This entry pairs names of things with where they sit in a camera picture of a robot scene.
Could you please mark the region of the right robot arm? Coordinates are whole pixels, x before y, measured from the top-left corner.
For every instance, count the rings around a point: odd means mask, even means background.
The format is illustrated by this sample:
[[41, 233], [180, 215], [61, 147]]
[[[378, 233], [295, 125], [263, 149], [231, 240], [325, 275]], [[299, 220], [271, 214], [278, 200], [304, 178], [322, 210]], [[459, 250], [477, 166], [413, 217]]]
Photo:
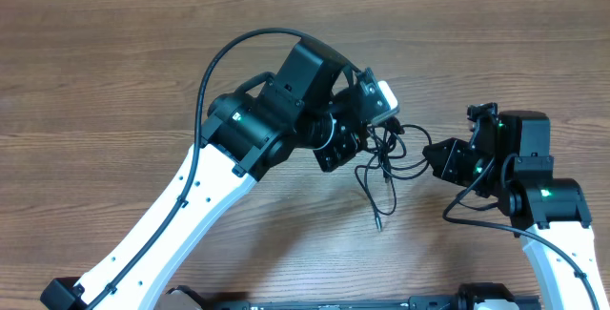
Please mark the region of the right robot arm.
[[471, 192], [493, 196], [492, 208], [507, 225], [450, 217], [446, 221], [512, 233], [519, 239], [547, 309], [606, 309], [608, 298], [595, 253], [592, 215], [584, 191], [572, 178], [553, 175], [549, 117], [535, 111], [471, 105], [472, 136], [430, 144], [423, 155], [435, 177], [461, 187], [453, 205]]

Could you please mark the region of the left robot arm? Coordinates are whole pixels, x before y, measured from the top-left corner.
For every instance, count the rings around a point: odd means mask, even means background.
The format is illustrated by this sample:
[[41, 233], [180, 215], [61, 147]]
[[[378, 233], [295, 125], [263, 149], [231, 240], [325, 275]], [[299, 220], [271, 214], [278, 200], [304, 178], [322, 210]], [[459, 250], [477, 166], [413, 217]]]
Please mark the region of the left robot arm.
[[173, 180], [127, 236], [81, 277], [53, 279], [50, 309], [151, 309], [214, 223], [297, 148], [330, 172], [399, 109], [389, 85], [303, 39], [278, 72], [217, 97]]

